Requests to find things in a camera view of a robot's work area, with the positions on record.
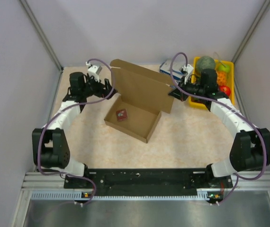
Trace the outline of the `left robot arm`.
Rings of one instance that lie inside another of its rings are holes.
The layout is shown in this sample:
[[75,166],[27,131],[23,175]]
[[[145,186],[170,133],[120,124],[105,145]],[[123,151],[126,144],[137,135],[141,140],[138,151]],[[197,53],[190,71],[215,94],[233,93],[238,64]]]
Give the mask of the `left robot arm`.
[[71,73],[69,81],[70,86],[54,117],[43,128],[32,131],[33,161],[37,167],[74,175],[75,183],[84,188],[90,184],[91,176],[87,165],[72,158],[65,131],[82,113],[88,97],[110,99],[117,91],[109,79],[102,83],[92,73]]

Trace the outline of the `brown cardboard box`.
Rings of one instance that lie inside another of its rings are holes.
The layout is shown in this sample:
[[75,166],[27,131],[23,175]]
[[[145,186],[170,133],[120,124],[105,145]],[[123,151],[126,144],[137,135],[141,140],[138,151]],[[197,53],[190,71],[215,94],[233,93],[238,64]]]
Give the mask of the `brown cardboard box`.
[[[110,63],[113,71],[113,87],[119,96],[104,118],[105,124],[147,143],[163,112],[170,113],[173,97],[168,93],[173,85],[172,79],[120,59]],[[126,109],[128,119],[118,122],[116,111]]]

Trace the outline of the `small red packet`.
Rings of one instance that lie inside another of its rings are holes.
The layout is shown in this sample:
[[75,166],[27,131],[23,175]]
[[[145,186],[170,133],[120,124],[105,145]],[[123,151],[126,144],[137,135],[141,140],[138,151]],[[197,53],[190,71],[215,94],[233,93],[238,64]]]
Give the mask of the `small red packet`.
[[125,108],[117,110],[116,111],[116,117],[117,117],[118,122],[127,120],[128,119],[127,110]]

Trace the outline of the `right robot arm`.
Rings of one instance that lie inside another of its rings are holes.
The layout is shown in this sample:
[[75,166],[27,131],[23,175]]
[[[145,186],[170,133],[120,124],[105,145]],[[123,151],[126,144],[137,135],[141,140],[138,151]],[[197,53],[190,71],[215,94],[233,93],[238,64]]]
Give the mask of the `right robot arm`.
[[222,177],[259,168],[261,172],[253,178],[257,180],[270,163],[270,132],[266,128],[256,127],[246,119],[234,107],[228,95],[220,90],[216,80],[216,71],[206,69],[202,71],[199,84],[191,83],[187,76],[183,76],[179,82],[173,83],[175,89],[169,93],[181,101],[185,101],[189,96],[202,100],[234,138],[229,156],[206,167],[205,183],[216,187],[221,183]]

